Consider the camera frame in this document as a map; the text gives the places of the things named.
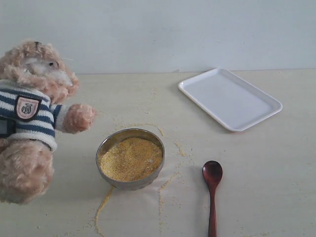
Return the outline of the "teddy bear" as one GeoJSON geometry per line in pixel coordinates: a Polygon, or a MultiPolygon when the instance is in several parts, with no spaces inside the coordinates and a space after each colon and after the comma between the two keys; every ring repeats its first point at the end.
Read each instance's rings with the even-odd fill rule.
{"type": "Polygon", "coordinates": [[[0,118],[16,122],[16,133],[0,138],[0,200],[25,204],[45,194],[54,175],[56,131],[91,128],[96,111],[63,105],[79,80],[51,44],[28,40],[0,59],[0,118]]]}

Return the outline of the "dark red wooden spoon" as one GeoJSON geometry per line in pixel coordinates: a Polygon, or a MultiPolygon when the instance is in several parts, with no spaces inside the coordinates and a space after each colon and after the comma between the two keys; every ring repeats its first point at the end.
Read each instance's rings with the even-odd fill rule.
{"type": "Polygon", "coordinates": [[[219,162],[210,160],[204,164],[202,168],[202,175],[210,194],[208,237],[217,237],[215,193],[216,188],[222,179],[223,169],[219,162]]]}

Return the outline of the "steel bowl of millet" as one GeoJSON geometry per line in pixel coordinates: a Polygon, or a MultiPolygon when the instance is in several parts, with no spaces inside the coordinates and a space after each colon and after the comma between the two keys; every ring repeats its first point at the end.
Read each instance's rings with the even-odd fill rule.
{"type": "Polygon", "coordinates": [[[115,188],[135,191],[150,185],[164,165],[165,149],[154,133],[128,128],[113,133],[99,146],[96,165],[115,188]]]}

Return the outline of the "white rectangular plastic tray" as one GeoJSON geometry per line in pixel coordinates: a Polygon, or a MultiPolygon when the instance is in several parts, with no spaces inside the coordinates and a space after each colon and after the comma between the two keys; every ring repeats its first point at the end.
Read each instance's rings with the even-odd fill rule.
{"type": "Polygon", "coordinates": [[[178,88],[232,132],[245,131],[282,110],[282,103],[236,74],[215,68],[185,79],[178,88]]]}

